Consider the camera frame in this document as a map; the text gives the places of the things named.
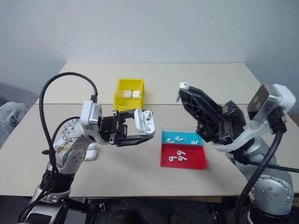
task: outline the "white wall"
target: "white wall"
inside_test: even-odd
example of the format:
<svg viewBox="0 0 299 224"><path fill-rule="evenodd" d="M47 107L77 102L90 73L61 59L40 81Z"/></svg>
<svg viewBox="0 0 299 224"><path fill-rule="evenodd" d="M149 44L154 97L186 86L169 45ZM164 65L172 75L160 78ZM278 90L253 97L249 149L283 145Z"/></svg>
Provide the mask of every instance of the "white wall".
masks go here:
<svg viewBox="0 0 299 224"><path fill-rule="evenodd" d="M299 97L298 0L1 2L6 84L37 92L64 60L246 62Z"/></svg>

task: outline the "blue tray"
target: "blue tray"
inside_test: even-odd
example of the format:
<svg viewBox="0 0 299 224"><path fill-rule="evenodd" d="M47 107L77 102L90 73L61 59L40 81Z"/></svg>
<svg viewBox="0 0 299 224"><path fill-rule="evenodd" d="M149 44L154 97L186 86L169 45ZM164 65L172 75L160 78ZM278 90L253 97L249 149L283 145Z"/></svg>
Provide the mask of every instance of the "blue tray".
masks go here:
<svg viewBox="0 0 299 224"><path fill-rule="evenodd" d="M175 137L178 136L180 139L183 138L182 141L176 141ZM171 144L182 144L182 145L193 145L191 144L192 141L198 141L196 145L193 146L202 146L201 137L196 133L188 133L188 132L165 132L162 129L162 136L161 142L162 143L169 143L166 139L171 139Z"/></svg>

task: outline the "yellow plastic tray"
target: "yellow plastic tray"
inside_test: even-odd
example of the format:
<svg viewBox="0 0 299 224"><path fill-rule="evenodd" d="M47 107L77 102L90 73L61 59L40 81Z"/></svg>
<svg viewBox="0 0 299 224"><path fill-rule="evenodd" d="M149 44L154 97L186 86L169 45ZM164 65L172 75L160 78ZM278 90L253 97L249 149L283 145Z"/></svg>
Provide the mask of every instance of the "yellow plastic tray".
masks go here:
<svg viewBox="0 0 299 224"><path fill-rule="evenodd" d="M139 90L139 99L124 99L122 92L124 90ZM143 79L120 78L113 97L115 111L127 111L143 107L144 82Z"/></svg>

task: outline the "black cable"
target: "black cable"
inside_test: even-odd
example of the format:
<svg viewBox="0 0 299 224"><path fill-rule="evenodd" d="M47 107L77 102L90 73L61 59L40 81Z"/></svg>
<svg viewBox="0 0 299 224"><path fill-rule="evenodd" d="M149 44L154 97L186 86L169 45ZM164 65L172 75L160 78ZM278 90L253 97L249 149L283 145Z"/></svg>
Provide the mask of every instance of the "black cable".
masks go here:
<svg viewBox="0 0 299 224"><path fill-rule="evenodd" d="M260 162L257 162L257 161L249 161L248 164L259 166L261 163L260 163ZM272 164L268 164L268 165L267 165L267 168L271 168L271 169L279 169L279 170L283 170L283 171L299 173L299 169L291 168L291 167L282 167L282 166L277 166L277 165L272 165Z"/></svg>
<svg viewBox="0 0 299 224"><path fill-rule="evenodd" d="M47 139L47 142L48 142L48 145L49 145L49 159L50 159L50 163L52 165L52 170L51 170L51 174L50 174L50 178L49 180L47 181L44 189L41 191L41 193L39 194L39 196L36 198L35 201L33 201L32 203L30 203L27 208L25 208L19 215L19 219L18 221L19 222L24 222L25 218L27 217L27 215L30 213L30 211L32 210L32 208L34 207L34 205L44 197L44 193L46 192L47 188L50 186L52 180L53 180L53 177L54 177L54 173L56 172L57 174L59 174L59 171L56 167L56 157L55 157L55 149L53 147L53 143L52 143L52 139L50 137L50 133L48 131L48 128L47 128L47 124L46 124L46 120L45 120L45 116L44 116L44 110L43 110L43 99L44 99L44 95L46 93L46 90L48 88L48 86L56 79L62 77L62 76L78 76L78 77L81 77L83 79L85 79L86 81L88 81L92 87L93 87L93 90L94 90L94 93L91 95L91 100L93 102L97 102L97 96L98 96L98 90L97 90L97 87L95 86L95 84L93 83L93 81L91 79L89 79L88 77L86 76L83 76L79 73L76 73L76 72L64 72L64 73L60 73L56 76L53 76L51 79L49 79L46 84L43 86L42 90L41 90L41 94L40 94L40 97L39 97L39 114L40 114L40 118L41 118L41 123L42 123L42 127L43 127L43 131L45 133L45 136L46 136L46 139ZM55 135L53 135L53 139L55 139L56 135L57 135L57 132L58 130L56 130L54 132Z"/></svg>
<svg viewBox="0 0 299 224"><path fill-rule="evenodd" d="M66 123L68 122L69 120L73 120L73 119L80 119L80 117L71 117L71 118L68 118L68 119L65 119L64 121L62 121L58 127L56 128L55 132L53 133L52 135L52 144L54 144L54 141L55 141L55 138L57 136L57 133L59 132L60 128ZM20 215L19 215L19 222L21 222L21 218L23 217L23 214L26 212L26 214L24 214L24 218L27 217L27 215L29 214L29 212L33 209L33 207L35 206L35 204L41 200L43 197L45 197L47 194L49 194L51 192L51 190L53 189L53 187L51 189L49 189L47 192L45 192L45 190L49 187L50 185L50 182L49 184L47 184L47 186L44 188L43 191L41 191L41 193L39 194L39 196L33 201L31 202L24 210L21 211Z"/></svg>
<svg viewBox="0 0 299 224"><path fill-rule="evenodd" d="M246 199L246 196L248 195L251 188L254 186L254 184L258 180L259 176L265 170L265 168L268 165L269 161L271 160L271 158L275 154L275 152L276 152L276 150L277 150L277 148L280 144L280 141L282 139L282 136L283 136L284 132L285 132L285 130L283 130L283 129L278 129L277 130L275 138L274 138L267 154L265 155L265 157L261 161L260 165L255 170L253 175L250 177L250 179L248 180L246 186L244 187L243 191L241 192L240 196L238 197L237 203L235 205L235 221L236 221L237 224L241 224L240 223L241 208L242 208L243 202Z"/></svg>

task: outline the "cable connector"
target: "cable connector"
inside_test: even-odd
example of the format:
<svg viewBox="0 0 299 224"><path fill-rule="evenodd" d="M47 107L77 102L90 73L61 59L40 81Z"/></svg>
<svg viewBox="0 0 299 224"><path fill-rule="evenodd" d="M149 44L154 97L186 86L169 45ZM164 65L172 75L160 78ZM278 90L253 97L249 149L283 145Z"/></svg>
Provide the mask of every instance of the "cable connector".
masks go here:
<svg viewBox="0 0 299 224"><path fill-rule="evenodd" d="M93 92L93 94L90 96L90 100L92 100L94 103L98 102L98 93Z"/></svg>
<svg viewBox="0 0 299 224"><path fill-rule="evenodd" d="M286 126L284 121L282 120L282 117L284 116L283 109L279 106L274 108L271 113L268 115L267 119L270 125L270 129L272 134L275 134L278 129L283 130L283 132L286 132Z"/></svg>
<svg viewBox="0 0 299 224"><path fill-rule="evenodd" d="M43 151L42 151L42 154L44 154L44 155L49 155L49 154L50 154L50 150L48 150L48 149L47 149L47 150L43 150Z"/></svg>

